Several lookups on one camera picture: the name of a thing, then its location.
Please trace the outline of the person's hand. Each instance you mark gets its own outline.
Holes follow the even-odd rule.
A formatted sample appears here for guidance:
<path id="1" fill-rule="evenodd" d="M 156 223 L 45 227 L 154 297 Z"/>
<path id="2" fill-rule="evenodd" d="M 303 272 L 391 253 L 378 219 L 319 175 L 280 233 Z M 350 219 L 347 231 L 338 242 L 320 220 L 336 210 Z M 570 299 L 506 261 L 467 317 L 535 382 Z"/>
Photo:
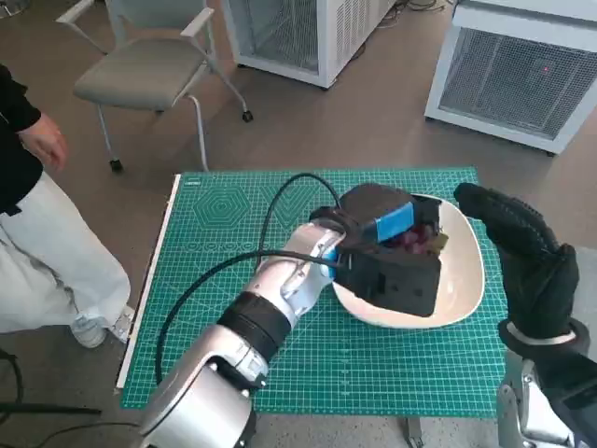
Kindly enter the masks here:
<path id="1" fill-rule="evenodd" d="M 67 161 L 67 145 L 58 125 L 45 113 L 30 127 L 19 131 L 24 146 L 42 163 L 55 170 L 64 168 Z"/>

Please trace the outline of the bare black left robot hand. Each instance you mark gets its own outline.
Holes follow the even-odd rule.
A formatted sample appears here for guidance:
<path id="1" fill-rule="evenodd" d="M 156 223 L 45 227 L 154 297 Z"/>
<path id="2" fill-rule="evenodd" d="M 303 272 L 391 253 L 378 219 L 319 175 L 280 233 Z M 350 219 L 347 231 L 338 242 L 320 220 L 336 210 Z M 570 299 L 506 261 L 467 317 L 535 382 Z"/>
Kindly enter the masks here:
<path id="1" fill-rule="evenodd" d="M 366 241 L 388 249 L 437 257 L 448 242 L 439 225 L 438 199 L 366 183 L 344 193 L 340 206 Z"/>

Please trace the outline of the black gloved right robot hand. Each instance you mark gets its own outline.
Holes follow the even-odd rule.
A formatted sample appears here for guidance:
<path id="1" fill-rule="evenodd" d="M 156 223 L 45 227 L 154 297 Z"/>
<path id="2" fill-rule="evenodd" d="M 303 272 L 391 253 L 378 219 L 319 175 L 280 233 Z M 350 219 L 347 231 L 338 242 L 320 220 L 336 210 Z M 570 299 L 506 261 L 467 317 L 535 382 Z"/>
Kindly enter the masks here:
<path id="1" fill-rule="evenodd" d="M 466 216 L 482 221 L 498 250 L 507 327 L 538 341 L 570 335 L 576 250 L 559 243 L 543 216 L 518 198 L 471 183 L 460 184 L 454 198 Z"/>

